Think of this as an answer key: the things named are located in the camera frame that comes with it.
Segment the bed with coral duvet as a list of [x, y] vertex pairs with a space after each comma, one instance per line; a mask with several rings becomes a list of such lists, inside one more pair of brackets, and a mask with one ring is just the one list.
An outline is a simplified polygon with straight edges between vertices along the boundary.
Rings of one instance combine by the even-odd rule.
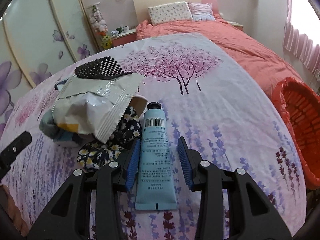
[[297, 71], [274, 51], [219, 18], [216, 21], [173, 21], [136, 27], [137, 40], [178, 33], [200, 33], [232, 57], [258, 83], [267, 96], [287, 77], [302, 82]]

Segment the floral pink purple tablecloth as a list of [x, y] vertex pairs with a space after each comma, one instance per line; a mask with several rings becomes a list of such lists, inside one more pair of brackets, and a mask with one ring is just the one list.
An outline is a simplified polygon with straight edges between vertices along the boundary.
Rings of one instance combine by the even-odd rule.
[[[188, 54], [199, 59], [208, 53], [213, 66], [192, 77], [187, 91], [177, 80], [151, 75], [157, 61]], [[302, 166], [291, 135], [282, 118], [260, 86], [217, 44], [199, 34], [175, 34], [147, 38], [97, 54], [110, 56], [123, 69], [145, 76], [139, 93], [148, 101], [161, 103], [167, 120], [170, 156], [178, 209], [135, 210], [136, 193], [119, 196], [122, 227], [131, 239], [193, 239], [196, 232], [200, 194], [184, 182], [177, 141], [224, 170], [243, 168], [268, 196], [291, 233], [306, 217], [306, 188]], [[31, 144], [18, 155], [3, 182], [8, 186], [27, 226], [35, 220], [67, 177], [78, 168], [78, 149], [58, 146], [39, 130], [43, 114], [52, 107], [57, 82], [70, 77], [69, 66], [49, 77], [20, 98], [10, 113], [1, 138], [5, 148], [22, 132], [31, 133]]]

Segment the silver snack bag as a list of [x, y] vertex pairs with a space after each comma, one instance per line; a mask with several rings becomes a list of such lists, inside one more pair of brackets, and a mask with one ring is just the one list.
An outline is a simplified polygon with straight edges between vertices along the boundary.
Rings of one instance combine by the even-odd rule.
[[114, 80], [71, 76], [60, 90], [53, 108], [58, 127], [82, 135], [94, 135], [106, 143], [124, 115], [144, 76], [133, 73]]

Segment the black polka dot hairbrush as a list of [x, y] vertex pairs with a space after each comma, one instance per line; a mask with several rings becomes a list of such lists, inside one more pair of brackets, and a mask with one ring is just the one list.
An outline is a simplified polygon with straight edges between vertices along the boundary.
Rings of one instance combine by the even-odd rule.
[[118, 62], [108, 56], [76, 67], [74, 74], [80, 79], [114, 80], [132, 72], [124, 72]]

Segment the cream pink headboard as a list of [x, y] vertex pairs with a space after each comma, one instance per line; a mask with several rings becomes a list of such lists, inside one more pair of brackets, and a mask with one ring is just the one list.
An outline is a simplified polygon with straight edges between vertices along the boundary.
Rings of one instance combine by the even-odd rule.
[[143, 21], [148, 21], [149, 23], [151, 23], [151, 20], [148, 14], [148, 7], [154, 7], [161, 4], [182, 2], [182, 1], [186, 1], [187, 3], [188, 2], [212, 3], [214, 16], [219, 15], [217, 0], [133, 0], [137, 21], [138, 23], [141, 23]]

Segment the nightstand right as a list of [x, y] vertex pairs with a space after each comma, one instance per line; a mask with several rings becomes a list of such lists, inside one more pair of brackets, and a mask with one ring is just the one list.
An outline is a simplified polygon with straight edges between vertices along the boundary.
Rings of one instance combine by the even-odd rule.
[[242, 24], [233, 21], [228, 21], [228, 23], [236, 29], [239, 29], [240, 31], [244, 32], [244, 26]]

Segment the floral sliding wardrobe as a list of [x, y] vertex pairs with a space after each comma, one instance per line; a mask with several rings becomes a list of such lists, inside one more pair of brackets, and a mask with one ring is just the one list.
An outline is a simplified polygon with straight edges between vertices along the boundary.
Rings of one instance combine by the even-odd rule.
[[81, 0], [11, 0], [1, 13], [1, 131], [19, 98], [97, 51]]

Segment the floral white pillow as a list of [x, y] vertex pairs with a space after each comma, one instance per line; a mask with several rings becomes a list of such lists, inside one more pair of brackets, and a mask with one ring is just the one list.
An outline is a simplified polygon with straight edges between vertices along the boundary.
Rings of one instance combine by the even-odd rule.
[[193, 19], [186, 1], [148, 7], [148, 14], [153, 25]]

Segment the striped pink pillow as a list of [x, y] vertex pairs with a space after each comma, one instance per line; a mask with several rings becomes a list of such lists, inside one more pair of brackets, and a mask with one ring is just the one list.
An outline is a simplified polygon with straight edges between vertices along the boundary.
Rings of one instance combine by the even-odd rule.
[[188, 2], [193, 20], [195, 21], [215, 21], [212, 3]]

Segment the light blue cream tube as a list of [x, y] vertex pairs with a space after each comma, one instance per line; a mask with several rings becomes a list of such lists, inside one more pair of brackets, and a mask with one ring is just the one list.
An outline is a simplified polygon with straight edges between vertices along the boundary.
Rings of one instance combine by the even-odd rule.
[[177, 209], [166, 118], [159, 102], [149, 103], [143, 116], [135, 208]]

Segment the red laundry basket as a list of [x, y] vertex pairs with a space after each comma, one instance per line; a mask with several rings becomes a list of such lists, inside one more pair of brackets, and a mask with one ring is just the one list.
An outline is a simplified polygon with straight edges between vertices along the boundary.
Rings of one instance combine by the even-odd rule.
[[287, 77], [276, 85], [271, 101], [295, 143], [306, 187], [319, 188], [319, 95], [305, 83]]

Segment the pink curtain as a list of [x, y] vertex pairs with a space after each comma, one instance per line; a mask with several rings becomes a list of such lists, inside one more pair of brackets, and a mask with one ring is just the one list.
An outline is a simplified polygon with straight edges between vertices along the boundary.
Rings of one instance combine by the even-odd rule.
[[308, 0], [287, 0], [283, 47], [311, 73], [319, 70], [319, 17]]

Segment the pink nightstand left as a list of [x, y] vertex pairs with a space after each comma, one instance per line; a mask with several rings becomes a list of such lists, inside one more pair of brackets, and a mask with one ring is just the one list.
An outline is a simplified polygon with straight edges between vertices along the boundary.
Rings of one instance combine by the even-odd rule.
[[125, 33], [119, 34], [117, 37], [112, 38], [112, 45], [114, 47], [124, 46], [127, 43], [134, 42], [136, 40], [137, 34], [135, 29], [130, 29]]

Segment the black floral scrunchie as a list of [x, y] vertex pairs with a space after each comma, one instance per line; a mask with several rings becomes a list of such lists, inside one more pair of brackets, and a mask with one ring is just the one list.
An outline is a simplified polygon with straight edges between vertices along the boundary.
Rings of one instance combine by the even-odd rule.
[[139, 116], [132, 106], [128, 106], [107, 142], [94, 139], [84, 144], [76, 160], [87, 172], [99, 170], [128, 151], [132, 141], [136, 138], [140, 139], [141, 135]]

